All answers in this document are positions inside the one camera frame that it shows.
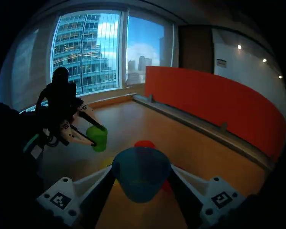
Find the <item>green cup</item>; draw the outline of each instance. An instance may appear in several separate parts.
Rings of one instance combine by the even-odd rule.
[[[91,126],[86,131],[86,136],[96,143],[96,146],[92,147],[96,152],[102,152],[106,149],[107,134],[108,130],[105,127],[103,131],[96,126]]]

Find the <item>plastic cup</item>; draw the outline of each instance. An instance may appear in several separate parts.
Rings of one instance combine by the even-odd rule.
[[[170,170],[167,156],[148,147],[126,149],[112,163],[113,175],[125,195],[136,203],[150,201],[160,190]]]
[[[92,147],[96,152],[102,152],[106,149],[107,134],[108,130],[106,128],[103,131],[96,126],[91,126],[86,130],[86,136],[96,143],[96,146]]]

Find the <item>window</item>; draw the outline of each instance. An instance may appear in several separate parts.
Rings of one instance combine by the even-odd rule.
[[[128,24],[120,28],[120,21]],[[77,94],[118,88],[120,82],[144,83],[146,66],[171,66],[173,27],[160,17],[133,10],[129,15],[110,10],[63,15],[53,39],[51,71],[66,67]],[[119,53],[123,40],[127,48]]]
[[[130,12],[126,54],[127,85],[145,83],[146,66],[171,65],[172,33],[172,24],[141,12]]]

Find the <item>red wall panel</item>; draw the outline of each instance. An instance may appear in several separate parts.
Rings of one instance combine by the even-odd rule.
[[[227,78],[183,68],[147,67],[145,96],[221,126],[277,160],[286,121],[264,96]]]

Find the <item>sky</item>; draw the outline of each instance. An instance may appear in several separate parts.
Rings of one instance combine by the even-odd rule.
[[[103,57],[108,58],[108,65],[116,69],[117,57],[117,29],[119,15],[101,14],[98,26],[98,41],[101,45]],[[127,62],[136,61],[138,69],[139,57],[152,59],[153,66],[159,66],[160,39],[164,36],[162,25],[129,17],[127,34]]]

